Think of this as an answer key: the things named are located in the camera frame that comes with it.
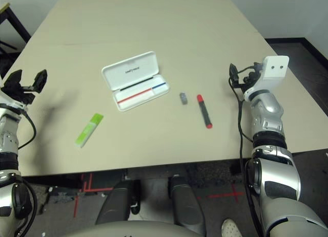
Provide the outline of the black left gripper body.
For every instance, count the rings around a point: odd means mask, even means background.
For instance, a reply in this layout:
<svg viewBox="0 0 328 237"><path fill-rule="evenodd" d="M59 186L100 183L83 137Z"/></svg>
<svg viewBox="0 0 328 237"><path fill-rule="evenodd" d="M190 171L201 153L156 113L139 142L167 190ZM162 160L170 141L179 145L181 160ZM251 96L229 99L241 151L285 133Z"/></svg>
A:
<svg viewBox="0 0 328 237"><path fill-rule="evenodd" d="M28 105L32 104L34 98L34 94L25 93L21 87L1 87L2 105L10 106L15 109L26 109Z"/></svg>

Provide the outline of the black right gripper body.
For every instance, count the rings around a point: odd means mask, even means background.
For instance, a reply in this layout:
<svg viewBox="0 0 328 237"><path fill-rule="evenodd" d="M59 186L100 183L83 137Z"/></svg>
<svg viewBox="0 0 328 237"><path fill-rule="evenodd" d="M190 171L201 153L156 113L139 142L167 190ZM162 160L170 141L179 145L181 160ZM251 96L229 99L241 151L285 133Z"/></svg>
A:
<svg viewBox="0 0 328 237"><path fill-rule="evenodd" d="M246 70L253 70L252 72L249 72L248 76L243 78L244 83L241 84L241 90L243 93L253 87L257 80L260 78L260 71L262 70L262 66L263 64L255 62L252 66L246 67L245 69L239 71L239 73L242 73Z"/></svg>

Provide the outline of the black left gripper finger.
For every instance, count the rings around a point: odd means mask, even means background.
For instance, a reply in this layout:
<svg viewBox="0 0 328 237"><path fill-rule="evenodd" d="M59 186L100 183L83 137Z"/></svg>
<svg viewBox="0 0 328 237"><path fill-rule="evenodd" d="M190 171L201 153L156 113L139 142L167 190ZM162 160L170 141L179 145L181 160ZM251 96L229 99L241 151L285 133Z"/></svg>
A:
<svg viewBox="0 0 328 237"><path fill-rule="evenodd" d="M4 83L4 88L19 89L21 87L20 81L22 77L22 70L17 70L9 75Z"/></svg>
<svg viewBox="0 0 328 237"><path fill-rule="evenodd" d="M47 70L44 69L42 71L40 71L39 73L37 73L35 79L34 79L34 83L32 85L32 91L33 92L37 92L37 93L41 93L41 91L43 90L46 82L47 82Z"/></svg>

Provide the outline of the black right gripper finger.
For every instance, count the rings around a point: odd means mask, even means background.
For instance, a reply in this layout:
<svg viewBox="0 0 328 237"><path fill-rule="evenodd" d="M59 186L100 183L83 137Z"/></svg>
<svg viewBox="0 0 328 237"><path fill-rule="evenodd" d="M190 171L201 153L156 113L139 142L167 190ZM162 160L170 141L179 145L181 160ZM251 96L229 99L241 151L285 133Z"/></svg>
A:
<svg viewBox="0 0 328 237"><path fill-rule="evenodd" d="M239 76L238 76L238 70L234 64L230 64L229 66L229 79L231 81L231 85L234 88L239 88Z"/></svg>

